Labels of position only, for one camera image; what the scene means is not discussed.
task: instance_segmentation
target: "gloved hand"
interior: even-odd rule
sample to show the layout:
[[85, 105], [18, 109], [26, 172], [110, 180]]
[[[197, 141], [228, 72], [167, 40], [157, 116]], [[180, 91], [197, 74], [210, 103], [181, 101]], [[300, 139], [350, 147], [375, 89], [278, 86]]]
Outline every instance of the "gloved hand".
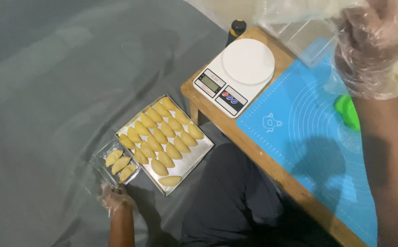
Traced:
[[109, 184], [103, 183], [102, 190], [103, 193], [98, 200], [108, 211], [109, 217], [113, 216], [120, 207], [132, 207], [135, 204], [123, 184], [118, 185], [118, 188], [111, 188]]
[[351, 96], [398, 96], [393, 71], [398, 60], [398, 0], [367, 0], [343, 11], [335, 64]]

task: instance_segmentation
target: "scale display screen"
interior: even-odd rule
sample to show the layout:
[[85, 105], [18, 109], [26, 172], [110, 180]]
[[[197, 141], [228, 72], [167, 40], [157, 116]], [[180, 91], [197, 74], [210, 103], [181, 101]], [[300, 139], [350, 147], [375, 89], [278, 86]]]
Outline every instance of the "scale display screen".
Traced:
[[217, 83], [215, 83], [212, 79], [210, 79], [208, 76], [203, 76], [203, 78], [200, 80], [203, 84], [205, 84], [207, 87], [209, 87], [211, 90], [216, 91], [219, 86]]

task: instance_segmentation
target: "blue silicone baking mat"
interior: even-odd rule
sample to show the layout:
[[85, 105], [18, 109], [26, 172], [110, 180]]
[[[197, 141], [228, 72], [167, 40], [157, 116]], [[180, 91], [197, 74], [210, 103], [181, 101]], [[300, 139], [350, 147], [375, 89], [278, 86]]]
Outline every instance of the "blue silicone baking mat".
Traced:
[[237, 126], [316, 196], [368, 246], [377, 221], [363, 164], [360, 133], [324, 90], [329, 57], [314, 69], [299, 59], [239, 117]]

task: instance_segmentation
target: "gray fabric surface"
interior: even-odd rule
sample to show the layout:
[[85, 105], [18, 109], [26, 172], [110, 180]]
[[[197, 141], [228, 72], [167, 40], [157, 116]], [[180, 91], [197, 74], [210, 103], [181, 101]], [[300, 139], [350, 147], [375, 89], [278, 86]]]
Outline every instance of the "gray fabric surface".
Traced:
[[[165, 93], [187, 110], [180, 85], [226, 38], [181, 0], [0, 1], [0, 247], [107, 246], [91, 155]], [[166, 198], [132, 181], [137, 246], [176, 244], [205, 164]]]

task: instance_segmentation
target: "digital kitchen scale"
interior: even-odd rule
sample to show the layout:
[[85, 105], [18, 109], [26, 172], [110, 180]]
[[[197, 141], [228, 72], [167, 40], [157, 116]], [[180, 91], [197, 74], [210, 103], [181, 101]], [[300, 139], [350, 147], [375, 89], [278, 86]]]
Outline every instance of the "digital kitchen scale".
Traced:
[[275, 58], [260, 41], [241, 39], [225, 48], [193, 86], [230, 118], [236, 118], [272, 79]]

